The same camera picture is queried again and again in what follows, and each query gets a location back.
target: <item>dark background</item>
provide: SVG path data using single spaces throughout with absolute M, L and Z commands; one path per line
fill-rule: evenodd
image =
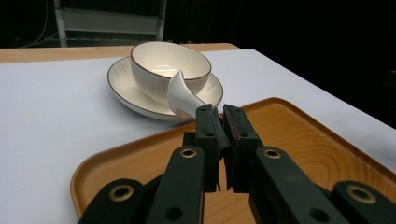
M 43 36 L 56 33 L 52 1 Z M 148 15 L 159 0 L 63 0 L 63 6 Z M 40 36 L 45 0 L 0 0 L 2 48 Z M 163 40 L 255 49 L 396 128 L 396 1 L 168 0 Z

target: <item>saucer rim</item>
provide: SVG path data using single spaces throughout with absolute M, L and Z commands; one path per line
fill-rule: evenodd
M 128 108 L 132 109 L 134 112 L 136 112 L 136 113 L 138 113 L 138 114 L 140 114 L 140 115 L 143 115 L 143 116 L 145 116 L 145 117 L 149 117 L 149 118 L 152 118 L 152 119 L 160 119 L 160 120 L 171 120 L 171 121 L 172 121 L 172 120 L 185 120 L 185 119 L 181 119 L 180 117 L 178 117 L 178 116 L 172 111 L 172 109 L 171 109 L 170 107 L 169 107 L 169 111 L 170 111 L 172 114 L 164 114 L 164 113 L 161 113 L 161 112 L 158 112 L 158 111 L 149 110 L 149 109 L 146 109 L 146 108 L 144 108 L 144 107 L 142 107 L 142 106 L 136 105 L 136 104 L 134 104 L 134 103 L 128 101 L 128 100 L 125 99 L 124 97 L 122 97 L 122 96 L 115 90 L 115 88 L 113 87 L 113 85 L 110 83 L 110 73 L 111 73 L 112 69 L 113 69 L 118 63 L 121 63 L 121 62 L 124 61 L 124 60 L 125 60 L 125 61 L 128 61 L 128 63 L 131 63 L 131 62 L 132 62 L 131 57 L 124 57 L 124 58 L 121 58 L 121 59 L 117 60 L 116 62 L 114 62 L 114 63 L 110 66 L 110 68 L 108 69 L 108 71 L 107 71 L 107 83 L 108 83 L 108 85 L 110 86 L 111 90 L 113 90 L 113 93 L 116 94 L 116 96 L 117 96 L 117 98 L 118 98 L 119 101 L 121 101 L 121 102 L 122 102 L 125 106 L 127 106 Z M 223 89 L 221 83 L 219 82 L 219 79 L 218 79 L 215 75 L 213 75 L 212 73 L 209 73 L 209 75 L 212 76 L 212 77 L 219 83 L 219 86 L 220 86 L 220 89 L 221 89 L 221 96 L 220 96 L 220 98 L 219 98 L 219 101 L 216 102 L 215 105 L 213 105 L 213 106 L 217 106 L 217 105 L 221 102 L 221 100 L 222 100 L 222 98 L 223 98 L 224 89 Z

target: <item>black cable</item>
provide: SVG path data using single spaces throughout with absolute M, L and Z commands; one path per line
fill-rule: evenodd
M 44 33 L 46 32 L 48 17 L 49 17 L 49 4 L 48 4 L 48 0 L 46 0 L 46 19 L 45 19 L 45 21 L 44 21 L 44 28 L 43 28 L 43 31 L 41 32 L 41 35 L 40 35 L 40 36 L 38 37 L 38 39 L 35 40 L 33 43 L 30 43 L 30 44 L 25 45 L 25 46 L 21 46 L 21 47 L 19 47 L 19 49 L 28 48 L 28 47 L 31 47 L 31 46 L 37 44 L 37 42 L 43 37 Z

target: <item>white saucer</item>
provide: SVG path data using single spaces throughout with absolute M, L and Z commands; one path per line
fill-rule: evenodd
M 139 89 L 132 76 L 130 57 L 123 58 L 111 65 L 107 73 L 107 80 L 117 98 L 133 111 L 154 119 L 180 120 L 169 105 L 155 102 Z M 196 96 L 207 105 L 216 106 L 222 99 L 223 88 L 219 80 L 210 74 L 204 88 Z

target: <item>circular hole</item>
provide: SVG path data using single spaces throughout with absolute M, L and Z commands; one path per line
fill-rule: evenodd
M 128 194 L 128 192 L 129 192 L 129 190 L 127 188 L 120 188 L 114 192 L 114 195 L 116 195 L 117 197 L 122 197 L 122 196 Z
M 275 151 L 273 149 L 267 149 L 264 151 L 264 155 L 268 158 L 271 159 L 279 159 L 280 158 L 280 153 L 278 151 Z
M 327 213 L 323 212 L 320 209 L 317 208 L 313 208 L 311 209 L 311 212 L 309 213 L 309 215 L 311 215 L 311 217 L 319 222 L 328 222 L 330 221 L 329 215 L 327 215 Z
M 180 152 L 180 155 L 184 158 L 192 158 L 194 156 L 197 155 L 197 151 L 195 151 L 194 149 L 184 149 Z
M 176 221 L 179 220 L 181 218 L 181 216 L 183 215 L 183 212 L 181 211 L 180 208 L 178 207 L 173 207 L 173 208 L 169 208 L 166 211 L 165 217 L 169 220 L 169 221 Z
M 109 198 L 113 202 L 122 202 L 129 199 L 133 194 L 134 189 L 131 186 L 118 185 L 110 191 Z
M 375 196 L 367 189 L 350 185 L 346 188 L 346 192 L 358 202 L 361 203 L 375 203 Z

